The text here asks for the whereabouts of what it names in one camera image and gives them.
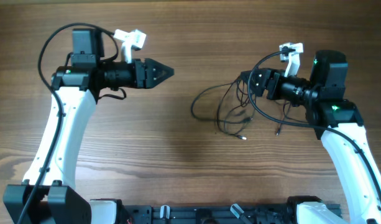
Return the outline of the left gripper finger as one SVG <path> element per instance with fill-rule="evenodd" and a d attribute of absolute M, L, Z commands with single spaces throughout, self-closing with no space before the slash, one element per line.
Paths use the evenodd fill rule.
<path fill-rule="evenodd" d="M 149 77 L 170 77 L 174 75 L 174 69 L 154 59 L 146 58 L 146 73 Z"/>
<path fill-rule="evenodd" d="M 145 88 L 146 89 L 154 88 L 170 77 L 172 77 L 172 75 L 161 75 L 158 77 L 148 77 L 145 80 Z"/>

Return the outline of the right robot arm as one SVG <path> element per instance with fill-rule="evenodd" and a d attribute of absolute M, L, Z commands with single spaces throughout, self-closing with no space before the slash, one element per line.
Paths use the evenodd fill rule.
<path fill-rule="evenodd" d="M 241 72 L 252 107 L 275 123 L 313 129 L 334 163 L 351 221 L 381 223 L 381 174 L 369 149 L 364 120 L 356 104 L 344 98 L 346 56 L 336 50 L 317 51 L 309 79 L 261 66 L 277 55 L 286 61 L 294 52 L 290 48 L 274 52 L 252 70 Z M 268 115 L 254 101 L 261 96 L 303 106 L 306 120 L 296 123 Z"/>

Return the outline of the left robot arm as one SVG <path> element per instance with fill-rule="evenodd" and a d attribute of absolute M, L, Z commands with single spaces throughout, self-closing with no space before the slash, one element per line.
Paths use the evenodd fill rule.
<path fill-rule="evenodd" d="M 102 89 L 124 100 L 126 88 L 154 88 L 174 71 L 132 57 L 146 40 L 140 30 L 111 32 L 85 23 L 71 29 L 73 50 L 46 82 L 52 104 L 39 149 L 22 182 L 6 187 L 3 202 L 14 223 L 134 223 L 121 200 L 85 200 L 76 192 L 81 142 Z"/>

